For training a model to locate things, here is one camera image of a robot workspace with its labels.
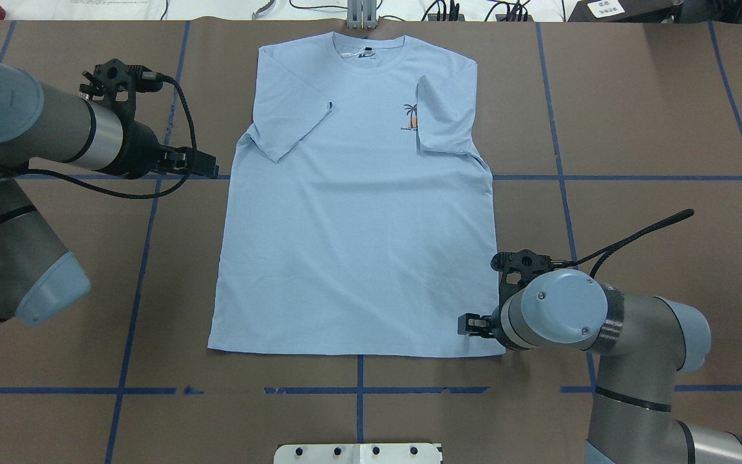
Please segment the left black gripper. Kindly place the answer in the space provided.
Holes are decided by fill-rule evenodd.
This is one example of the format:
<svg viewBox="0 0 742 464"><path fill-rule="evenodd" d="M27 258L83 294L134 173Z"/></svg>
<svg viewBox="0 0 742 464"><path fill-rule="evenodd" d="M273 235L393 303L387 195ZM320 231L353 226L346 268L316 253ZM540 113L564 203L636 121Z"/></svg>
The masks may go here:
<svg viewBox="0 0 742 464"><path fill-rule="evenodd" d="M218 165L215 162L198 161L203 156L204 152L194 147L161 145L150 127L133 121L124 129L120 153L112 162L112 175L124 179L139 179L155 170L160 163L160 173L163 175L217 179Z"/></svg>

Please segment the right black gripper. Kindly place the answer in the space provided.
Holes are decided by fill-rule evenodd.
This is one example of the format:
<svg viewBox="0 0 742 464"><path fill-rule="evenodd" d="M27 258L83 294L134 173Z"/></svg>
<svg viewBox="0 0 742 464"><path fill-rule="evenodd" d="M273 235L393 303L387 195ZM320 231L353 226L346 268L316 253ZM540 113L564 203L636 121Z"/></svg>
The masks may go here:
<svg viewBox="0 0 742 464"><path fill-rule="evenodd" d="M459 323L462 324L457 328L457 334L465 336L477 336L494 338L499 343L507 343L508 338L502 326L502 308L498 307L490 315L479 315L466 313L460 315Z"/></svg>

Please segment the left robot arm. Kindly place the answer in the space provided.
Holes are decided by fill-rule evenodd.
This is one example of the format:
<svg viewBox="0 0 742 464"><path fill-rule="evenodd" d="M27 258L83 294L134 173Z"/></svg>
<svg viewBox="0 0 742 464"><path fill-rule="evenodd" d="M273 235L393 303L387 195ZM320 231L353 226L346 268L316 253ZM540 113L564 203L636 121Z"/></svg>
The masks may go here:
<svg viewBox="0 0 742 464"><path fill-rule="evenodd" d="M185 94L174 77L118 59L84 72L79 94L60 91L27 71L0 63L0 324L40 324L90 291L76 256L60 240L18 178L42 175L115 198L153 200L193 176L215 179L217 159L198 149ZM136 119L137 95L172 85L189 125L189 145L163 144ZM174 174L161 193L119 193L71 175L32 167L44 159L135 180Z"/></svg>

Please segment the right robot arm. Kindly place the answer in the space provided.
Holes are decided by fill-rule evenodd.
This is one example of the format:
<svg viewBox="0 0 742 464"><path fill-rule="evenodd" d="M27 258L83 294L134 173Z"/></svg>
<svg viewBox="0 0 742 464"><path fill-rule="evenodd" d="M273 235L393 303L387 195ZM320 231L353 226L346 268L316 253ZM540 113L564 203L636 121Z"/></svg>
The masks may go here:
<svg viewBox="0 0 742 464"><path fill-rule="evenodd" d="M672 417L678 373L703 366L712 348L709 321L692 306L560 269L491 314L461 315L457 332L513 351L562 345L598 356L586 463L742 463L742 434Z"/></svg>

